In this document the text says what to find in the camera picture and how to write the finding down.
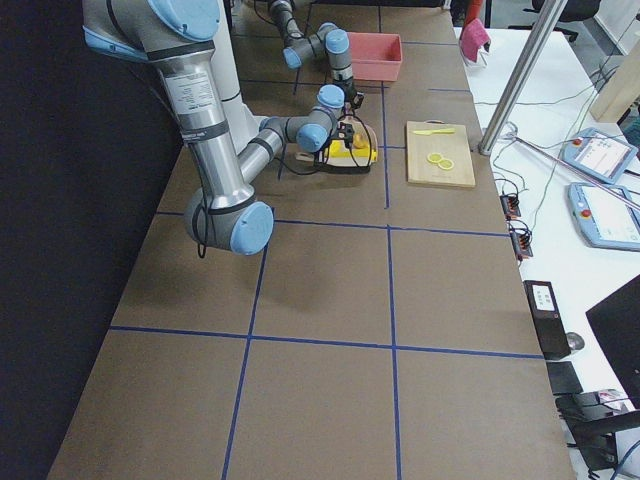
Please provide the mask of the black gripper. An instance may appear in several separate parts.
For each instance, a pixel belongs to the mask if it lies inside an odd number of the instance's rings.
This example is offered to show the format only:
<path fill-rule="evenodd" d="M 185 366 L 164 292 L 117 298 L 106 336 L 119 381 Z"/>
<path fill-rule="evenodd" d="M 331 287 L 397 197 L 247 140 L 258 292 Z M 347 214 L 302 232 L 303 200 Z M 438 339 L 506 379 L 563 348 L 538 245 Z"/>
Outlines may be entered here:
<path fill-rule="evenodd" d="M 355 119 L 353 117 L 340 117 L 330 137 L 330 143 L 333 140 L 343 141 L 345 146 L 351 150 L 353 148 L 352 139 L 355 133 Z"/>
<path fill-rule="evenodd" d="M 347 76 L 344 72 L 333 70 L 332 82 L 342 90 L 347 109 L 359 109 L 362 106 L 364 93 L 356 88 L 353 76 Z"/>

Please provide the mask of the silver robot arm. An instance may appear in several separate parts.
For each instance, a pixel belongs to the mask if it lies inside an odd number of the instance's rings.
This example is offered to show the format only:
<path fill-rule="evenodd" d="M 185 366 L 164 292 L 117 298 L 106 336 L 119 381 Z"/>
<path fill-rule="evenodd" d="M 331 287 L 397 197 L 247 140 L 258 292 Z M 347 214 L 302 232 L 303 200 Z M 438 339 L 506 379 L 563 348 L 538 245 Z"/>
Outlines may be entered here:
<path fill-rule="evenodd" d="M 270 1 L 288 67 L 327 58 L 332 82 L 305 116 L 257 117 L 244 104 L 220 1 L 85 1 L 86 44 L 103 55 L 153 66 L 190 149 L 201 187 L 184 213 L 203 247 L 253 255 L 268 243 L 272 209 L 252 181 L 289 143 L 316 153 L 335 138 L 344 106 L 361 101 L 354 87 L 348 34 L 331 22 L 306 36 L 294 1 Z"/>
<path fill-rule="evenodd" d="M 364 94 L 355 85 L 351 44 L 348 33 L 332 22 L 323 23 L 316 32 L 304 34 L 295 19 L 298 6 L 309 1 L 276 0 L 267 2 L 267 10 L 284 43 L 282 50 L 289 69 L 298 70 L 306 61 L 326 58 L 332 83 L 339 87 L 350 111 L 362 105 Z"/>

